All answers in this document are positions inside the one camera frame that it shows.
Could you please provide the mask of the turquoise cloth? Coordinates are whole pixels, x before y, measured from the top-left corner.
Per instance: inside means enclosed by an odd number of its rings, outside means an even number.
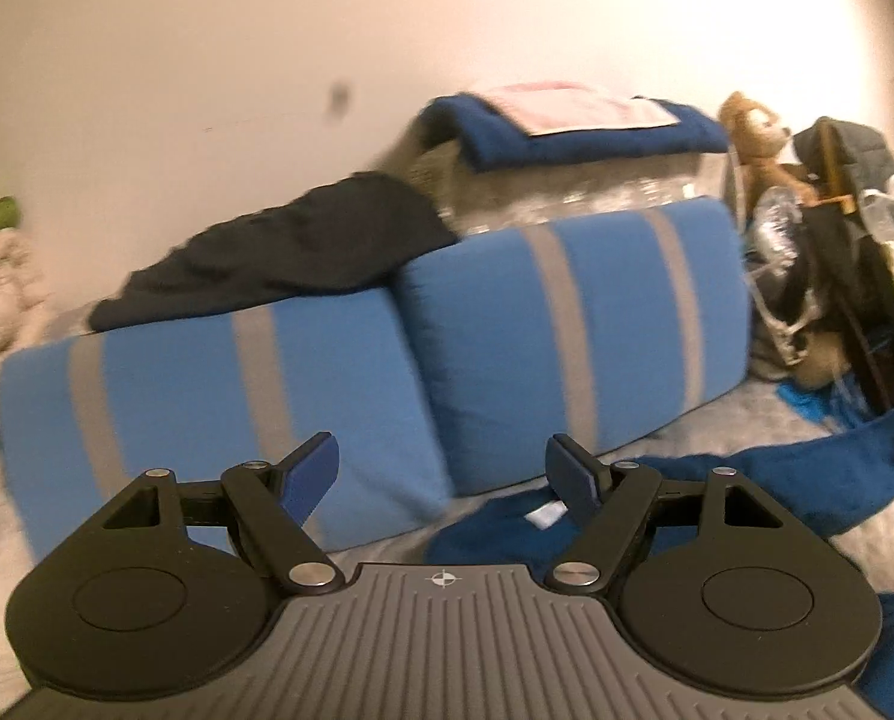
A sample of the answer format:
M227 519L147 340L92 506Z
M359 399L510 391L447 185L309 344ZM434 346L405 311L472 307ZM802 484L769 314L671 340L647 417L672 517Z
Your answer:
M852 429L857 424L851 403L833 385L820 390L805 390L793 380L784 380L776 387L776 395L797 415L828 427L831 433Z

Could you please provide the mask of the right blue striped pillow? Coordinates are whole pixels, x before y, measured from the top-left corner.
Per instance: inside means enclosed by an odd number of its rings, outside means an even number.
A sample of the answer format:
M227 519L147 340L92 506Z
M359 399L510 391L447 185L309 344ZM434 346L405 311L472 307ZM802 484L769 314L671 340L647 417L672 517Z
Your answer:
M742 383L742 241L710 197L486 232L395 299L458 494L541 475L546 440L631 444Z

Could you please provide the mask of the dark blue sweatshirt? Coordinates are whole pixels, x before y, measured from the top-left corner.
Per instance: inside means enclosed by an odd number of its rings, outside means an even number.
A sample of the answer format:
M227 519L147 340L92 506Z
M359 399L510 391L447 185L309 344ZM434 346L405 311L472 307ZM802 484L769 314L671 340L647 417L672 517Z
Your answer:
M845 535L894 504L894 410L844 433L745 449L727 463L812 532ZM545 577L579 527L545 488L498 497L442 530L424 551L433 564L523 564ZM878 595L883 632L860 692L894 718L894 592Z

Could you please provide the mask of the navy folded blanket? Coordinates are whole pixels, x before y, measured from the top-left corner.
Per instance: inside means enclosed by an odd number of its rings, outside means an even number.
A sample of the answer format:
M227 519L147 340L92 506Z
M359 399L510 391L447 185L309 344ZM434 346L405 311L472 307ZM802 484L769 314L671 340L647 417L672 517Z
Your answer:
M730 142L719 122L687 104L667 99L652 102L676 117L675 124L527 135L473 94L452 94L434 98L419 113L419 138L424 149L457 140L461 157L473 172L669 154L727 153Z

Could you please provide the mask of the blue striped pillow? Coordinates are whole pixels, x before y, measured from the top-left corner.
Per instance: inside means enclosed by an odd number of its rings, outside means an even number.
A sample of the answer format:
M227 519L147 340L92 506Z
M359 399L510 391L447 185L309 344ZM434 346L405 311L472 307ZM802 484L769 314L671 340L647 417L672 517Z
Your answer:
M486 232L395 299L458 494L541 475L546 440L631 444L742 383L742 241L710 197Z
M45 557L148 468L206 481L326 431L340 472L309 520L327 551L426 527L454 497L385 289L68 337L0 372L6 486Z

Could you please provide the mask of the black garment on pillows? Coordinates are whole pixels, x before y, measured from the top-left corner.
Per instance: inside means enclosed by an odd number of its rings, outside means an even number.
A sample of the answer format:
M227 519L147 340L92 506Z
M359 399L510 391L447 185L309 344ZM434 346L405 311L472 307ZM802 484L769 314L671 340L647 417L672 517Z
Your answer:
M371 288L458 236L433 200L358 172L286 205L213 224L135 271L89 314L94 332Z

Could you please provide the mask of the left blue striped pillow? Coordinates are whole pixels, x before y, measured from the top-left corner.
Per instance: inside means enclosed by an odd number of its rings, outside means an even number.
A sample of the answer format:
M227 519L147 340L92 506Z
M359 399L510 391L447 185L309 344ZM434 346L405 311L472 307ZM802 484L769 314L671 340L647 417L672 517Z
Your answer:
M68 337L0 372L6 486L45 557L148 468L206 481L326 431L340 472L309 520L327 551L426 527L454 497L385 289Z

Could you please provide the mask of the brown teddy bear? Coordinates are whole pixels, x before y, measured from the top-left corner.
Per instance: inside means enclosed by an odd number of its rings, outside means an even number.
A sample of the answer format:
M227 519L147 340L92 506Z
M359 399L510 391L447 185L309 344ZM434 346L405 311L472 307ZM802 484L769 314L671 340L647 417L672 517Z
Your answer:
M795 200L804 205L813 205L818 200L815 189L800 181L779 161L792 132L776 112L735 91L722 103L719 122L740 161L746 210L753 211L758 200L772 187L789 188Z

